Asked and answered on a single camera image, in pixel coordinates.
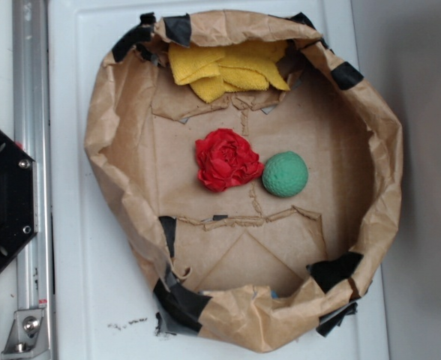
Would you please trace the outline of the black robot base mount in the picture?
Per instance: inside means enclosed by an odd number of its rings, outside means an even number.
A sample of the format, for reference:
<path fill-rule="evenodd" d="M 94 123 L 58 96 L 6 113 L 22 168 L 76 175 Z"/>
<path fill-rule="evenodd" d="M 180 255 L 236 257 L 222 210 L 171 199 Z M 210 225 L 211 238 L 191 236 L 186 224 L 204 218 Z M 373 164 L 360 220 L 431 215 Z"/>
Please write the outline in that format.
<path fill-rule="evenodd" d="M 0 274 L 34 237 L 35 161 L 0 130 Z"/>

